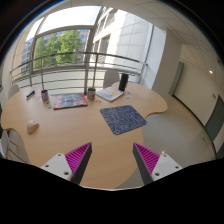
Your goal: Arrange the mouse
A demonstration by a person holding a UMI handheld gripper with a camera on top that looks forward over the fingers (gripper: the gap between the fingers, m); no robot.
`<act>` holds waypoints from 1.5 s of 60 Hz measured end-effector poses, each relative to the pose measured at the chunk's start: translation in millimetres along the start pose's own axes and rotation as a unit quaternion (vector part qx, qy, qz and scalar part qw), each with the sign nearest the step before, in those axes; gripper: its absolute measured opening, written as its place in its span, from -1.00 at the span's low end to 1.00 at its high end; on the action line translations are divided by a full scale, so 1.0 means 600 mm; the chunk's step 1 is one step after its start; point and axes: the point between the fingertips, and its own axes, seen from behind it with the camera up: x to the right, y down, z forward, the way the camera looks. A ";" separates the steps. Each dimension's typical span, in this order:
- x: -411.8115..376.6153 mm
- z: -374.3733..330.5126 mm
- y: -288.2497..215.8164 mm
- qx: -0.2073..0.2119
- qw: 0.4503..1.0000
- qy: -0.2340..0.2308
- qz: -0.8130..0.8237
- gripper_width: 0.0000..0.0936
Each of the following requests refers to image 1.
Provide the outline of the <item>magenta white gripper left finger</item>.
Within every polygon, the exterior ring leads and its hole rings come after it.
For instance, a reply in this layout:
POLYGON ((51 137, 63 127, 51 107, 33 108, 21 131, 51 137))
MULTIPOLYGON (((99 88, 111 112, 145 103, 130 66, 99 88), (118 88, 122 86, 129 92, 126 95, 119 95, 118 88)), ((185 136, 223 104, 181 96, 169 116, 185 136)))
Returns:
POLYGON ((66 154, 57 153, 42 166, 42 169, 79 185, 91 154, 92 144, 86 143, 66 154))

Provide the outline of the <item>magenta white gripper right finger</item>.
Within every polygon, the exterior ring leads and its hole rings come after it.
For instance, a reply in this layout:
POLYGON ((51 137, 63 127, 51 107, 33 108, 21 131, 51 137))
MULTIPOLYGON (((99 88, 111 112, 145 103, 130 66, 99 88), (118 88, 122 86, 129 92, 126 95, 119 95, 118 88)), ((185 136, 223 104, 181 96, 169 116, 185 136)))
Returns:
POLYGON ((133 154, 145 185, 182 169, 168 154, 158 154, 138 143, 133 144, 133 154))

